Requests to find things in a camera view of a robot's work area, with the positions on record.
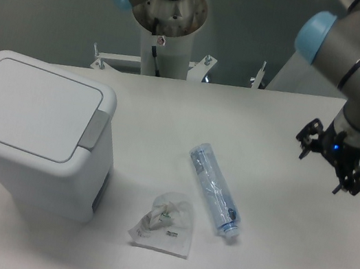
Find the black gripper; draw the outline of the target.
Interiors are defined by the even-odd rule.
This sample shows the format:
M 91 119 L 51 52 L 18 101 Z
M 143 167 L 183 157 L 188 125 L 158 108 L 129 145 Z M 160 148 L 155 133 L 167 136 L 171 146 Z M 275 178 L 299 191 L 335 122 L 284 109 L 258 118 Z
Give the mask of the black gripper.
M 346 132 L 339 133 L 331 122 L 326 131 L 318 118 L 312 120 L 296 135 L 302 149 L 299 159 L 303 159 L 309 152 L 321 153 L 335 168 L 339 184 L 332 190 L 350 193 L 356 196 L 360 192 L 360 148 L 345 142 Z

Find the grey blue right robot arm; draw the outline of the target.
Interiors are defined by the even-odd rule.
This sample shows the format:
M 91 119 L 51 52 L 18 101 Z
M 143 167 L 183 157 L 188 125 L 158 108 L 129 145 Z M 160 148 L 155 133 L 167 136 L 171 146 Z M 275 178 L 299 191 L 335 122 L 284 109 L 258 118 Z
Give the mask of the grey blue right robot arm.
M 295 49 L 347 98 L 333 122 L 325 128 L 316 118 L 296 135 L 303 159 L 319 152 L 339 179 L 335 193 L 360 192 L 360 0 L 354 0 L 344 18 L 330 12 L 311 17 L 298 32 Z

